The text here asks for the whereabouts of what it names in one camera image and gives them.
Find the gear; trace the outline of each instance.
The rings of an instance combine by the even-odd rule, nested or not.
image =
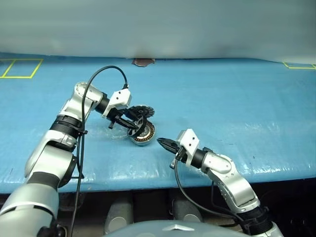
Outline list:
[[[155,111],[152,107],[146,105],[136,105],[130,107],[128,110],[132,111],[137,115],[142,115],[145,118],[149,118],[155,114]]]
[[[130,139],[139,146],[143,146],[152,141],[152,138],[155,135],[154,125],[147,121],[144,131],[136,137],[130,137]]]
[[[142,116],[142,115],[139,115],[138,116],[138,121],[136,122],[136,125],[137,125],[137,129],[128,129],[127,130],[127,135],[129,137],[137,137],[138,135],[140,135],[141,133],[143,133],[145,127],[146,127],[146,124],[147,124],[147,119]]]

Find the blue tablecloth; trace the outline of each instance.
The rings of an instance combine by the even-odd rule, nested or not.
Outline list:
[[[140,68],[130,59],[0,54],[20,57],[43,63],[32,79],[0,79],[0,193],[23,183],[26,160],[74,85],[105,65],[126,73],[131,105],[155,109],[157,137],[175,139],[192,128],[201,148],[232,158],[249,182],[316,177],[316,70],[251,59],[157,60]],[[0,64],[0,74],[6,67]],[[7,76],[29,74],[28,67],[34,65],[14,64]],[[122,83],[108,70],[93,84],[110,96]],[[125,128],[108,125],[96,112],[86,124],[83,191],[176,187],[171,153],[156,141],[136,146]],[[195,168],[181,165],[179,173],[184,186],[210,184]],[[75,188],[72,180],[61,191]]]

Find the white backdrop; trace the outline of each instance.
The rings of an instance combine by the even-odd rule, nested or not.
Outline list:
[[[316,0],[3,0],[0,52],[316,62]]]

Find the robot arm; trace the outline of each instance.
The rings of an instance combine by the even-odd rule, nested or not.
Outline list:
[[[246,233],[257,237],[283,236],[277,225],[269,220],[257,195],[239,174],[232,159],[208,148],[200,150],[199,139],[192,129],[182,131],[177,141],[158,138],[158,142],[176,155],[171,168],[174,168],[175,160],[179,160],[186,166],[200,168],[217,184],[229,209],[243,220],[240,225]]]
[[[77,163],[74,151],[82,131],[82,121],[96,110],[102,117],[128,129],[138,129],[135,114],[128,113],[133,121],[122,119],[129,106],[131,95],[127,86],[114,92],[110,99],[94,86],[90,86],[81,115],[85,82],[77,83],[72,97],[57,115],[51,128],[44,134],[25,166],[25,183],[16,189],[0,210],[0,236],[39,237],[56,230],[59,197],[57,189],[71,179]]]

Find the yellow tape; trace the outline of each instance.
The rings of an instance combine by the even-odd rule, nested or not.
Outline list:
[[[283,62],[283,64],[289,69],[313,69],[313,70],[316,70],[316,66],[314,64],[311,64],[311,67],[291,67],[285,62]]]
[[[9,72],[9,70],[12,68],[13,64],[16,62],[16,60],[13,60],[12,63],[10,64],[10,66],[4,71],[4,73],[2,74],[2,78],[5,77],[5,75]]]
[[[42,58],[6,58],[6,59],[0,59],[0,61],[12,61],[11,64],[8,66],[8,68],[3,73],[3,75],[0,77],[0,79],[1,78],[5,78],[5,79],[31,79],[35,75],[37,70],[40,68],[40,66],[43,62],[43,59]],[[12,66],[14,65],[14,63],[16,61],[39,61],[39,63],[37,64],[37,66],[35,67],[35,69],[33,70],[32,74],[30,76],[6,76],[6,74],[10,71],[10,69],[12,68]]]

